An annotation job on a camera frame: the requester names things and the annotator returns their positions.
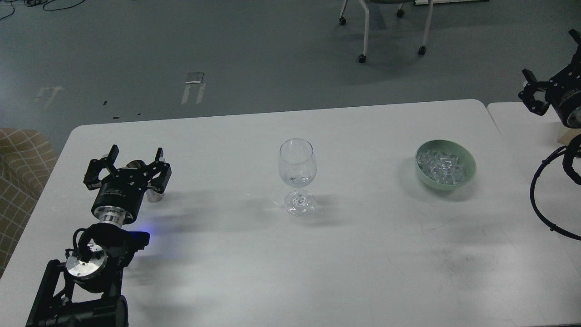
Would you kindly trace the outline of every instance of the clear glass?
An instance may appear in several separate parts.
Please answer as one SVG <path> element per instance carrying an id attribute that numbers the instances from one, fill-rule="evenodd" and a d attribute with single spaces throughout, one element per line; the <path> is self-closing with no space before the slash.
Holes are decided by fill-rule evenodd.
<path id="1" fill-rule="evenodd" d="M 281 145 L 278 156 L 278 173 L 289 186 L 296 188 L 285 198 L 286 210 L 293 215 L 307 215 L 313 211 L 315 199 L 303 187 L 309 185 L 317 174 L 313 146 L 302 138 L 292 138 Z"/>

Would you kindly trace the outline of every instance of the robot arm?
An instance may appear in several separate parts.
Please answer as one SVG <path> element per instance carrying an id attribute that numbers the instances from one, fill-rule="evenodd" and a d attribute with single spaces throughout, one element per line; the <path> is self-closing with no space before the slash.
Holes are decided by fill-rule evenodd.
<path id="1" fill-rule="evenodd" d="M 109 154 L 90 161 L 83 182 L 89 190 L 99 189 L 91 208 L 99 222 L 74 233 L 73 248 L 65 251 L 65 262 L 48 262 L 27 327 L 128 326 L 127 301 L 121 295 L 123 268 L 149 244 L 149 233 L 128 232 L 121 227 L 135 222 L 146 192 L 151 192 L 157 201 L 161 199 L 171 168 L 163 159 L 161 148 L 149 165 L 136 160 L 117 169 L 114 163 L 118 154 L 119 148 L 113 145 Z M 101 180 L 103 169 L 109 175 Z M 55 294 L 61 275 L 64 288 Z M 74 303 L 75 285 L 102 296 Z"/>

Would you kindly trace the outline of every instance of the white table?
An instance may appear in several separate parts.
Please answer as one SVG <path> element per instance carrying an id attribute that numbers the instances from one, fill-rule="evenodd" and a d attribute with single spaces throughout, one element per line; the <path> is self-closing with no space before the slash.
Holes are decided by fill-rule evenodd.
<path id="1" fill-rule="evenodd" d="M 321 209 L 305 218 L 281 206 L 278 148 L 291 137 L 317 156 L 307 189 Z M 461 190 L 415 175 L 416 148 L 437 138 L 474 154 Z M 6 326 L 24 325 L 46 262 L 96 222 L 81 181 L 112 144 L 118 165 L 163 147 L 173 170 L 166 197 L 124 226 L 152 234 L 125 270 L 131 326 L 581 321 L 578 272 L 531 218 L 528 181 L 486 108 L 461 100 L 78 127 L 0 279 Z"/>
<path id="2" fill-rule="evenodd" d="M 521 102 L 492 103 L 487 108 L 513 158 L 530 182 L 541 161 L 562 146 L 557 143 L 562 123 L 555 110 L 551 107 L 544 116 L 537 116 Z M 565 174 L 561 163 L 562 157 L 553 161 L 541 174 L 536 187 L 537 205 L 559 227 L 581 235 L 581 187 Z M 577 172 L 581 172 L 579 164 L 579 160 L 574 161 L 573 167 Z M 559 237 L 581 273 L 581 242 Z"/>

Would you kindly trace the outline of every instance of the chair leg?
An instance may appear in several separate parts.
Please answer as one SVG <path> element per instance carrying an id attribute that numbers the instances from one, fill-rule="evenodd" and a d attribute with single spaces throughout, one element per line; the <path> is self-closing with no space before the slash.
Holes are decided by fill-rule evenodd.
<path id="1" fill-rule="evenodd" d="M 421 55 L 423 55 L 426 52 L 426 44 L 428 43 L 428 33 L 430 32 L 430 24 L 432 23 L 432 11 L 433 11 L 433 0 L 428 0 L 428 18 L 426 19 L 426 28 L 424 30 L 424 40 L 422 41 L 422 47 L 418 51 L 418 53 Z"/>
<path id="2" fill-rule="evenodd" d="M 367 3 L 365 3 L 365 0 L 359 0 L 359 3 L 365 11 L 365 34 L 363 37 L 363 62 L 365 62 L 365 57 L 367 56 L 367 44 L 369 42 L 369 8 L 367 8 Z"/>
<path id="3" fill-rule="evenodd" d="M 345 0 L 345 1 L 343 2 L 343 8 L 341 9 L 341 14 L 339 15 L 339 18 L 340 18 L 340 19 L 341 19 L 341 18 L 343 18 L 343 14 L 345 13 L 345 8 L 347 8 L 347 1 L 348 1 L 348 0 Z"/>

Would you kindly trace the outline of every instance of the wire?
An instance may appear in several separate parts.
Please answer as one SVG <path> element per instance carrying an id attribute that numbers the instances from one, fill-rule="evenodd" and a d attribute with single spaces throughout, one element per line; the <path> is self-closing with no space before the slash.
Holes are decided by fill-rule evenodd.
<path id="1" fill-rule="evenodd" d="M 72 6 L 64 7 L 64 8 L 57 8 L 57 9 L 50 9 L 50 10 L 48 10 L 48 9 L 45 8 L 49 3 L 55 2 L 55 1 L 56 0 L 49 0 L 46 3 L 44 3 L 42 5 L 42 10 L 44 10 L 46 12 L 56 12 L 56 11 L 59 11 L 59 10 L 65 10 L 65 9 L 70 9 L 70 8 L 76 7 L 76 6 L 80 5 L 81 3 L 85 2 L 85 0 L 81 0 L 81 2 L 77 3 L 76 5 L 72 5 Z"/>
<path id="2" fill-rule="evenodd" d="M 577 234 L 573 234 L 563 228 L 560 228 L 559 226 L 557 226 L 556 224 L 552 223 L 550 220 L 548 220 L 539 210 L 539 208 L 537 207 L 537 203 L 535 200 L 535 187 L 537 185 L 537 179 L 539 178 L 539 176 L 541 175 L 541 173 L 543 172 L 543 169 L 545 169 L 546 166 L 548 166 L 553 160 L 557 159 L 558 157 L 560 157 L 561 155 L 565 154 L 565 149 L 567 147 L 563 146 L 560 147 L 558 149 L 556 149 L 552 154 L 550 154 L 547 159 L 543 160 L 543 163 L 541 163 L 541 165 L 539 166 L 539 168 L 537 169 L 537 172 L 535 173 L 535 175 L 533 176 L 533 180 L 530 183 L 530 204 L 533 206 L 533 210 L 535 211 L 535 213 L 537 214 L 537 216 L 539 217 L 539 219 L 545 223 L 545 225 L 547 225 L 551 231 L 555 231 L 561 235 L 564 235 L 566 237 L 570 237 L 574 240 L 578 240 L 581 241 L 581 236 L 577 235 Z"/>
<path id="3" fill-rule="evenodd" d="M 75 232 L 74 232 L 74 234 L 73 234 L 73 248 L 74 248 L 74 250 L 75 250 L 75 251 L 77 251 L 77 250 L 78 250 L 78 245 L 77 245 L 77 235 L 78 235 L 80 232 L 84 232 L 85 230 L 86 230 L 86 228 L 79 228 L 79 229 L 75 230 Z"/>
<path id="4" fill-rule="evenodd" d="M 10 1 L 10 6 L 12 7 L 12 12 L 11 12 L 11 13 L 9 13 L 8 15 L 6 15 L 6 16 L 4 16 L 4 17 L 0 18 L 0 20 L 2 20 L 2 19 L 4 19 L 4 18 L 8 18 L 8 17 L 10 17 L 10 16 L 14 15 L 14 12 L 16 11 L 16 9 L 14 9 L 14 4 L 13 4 L 13 2 L 14 2 L 14 1 Z"/>

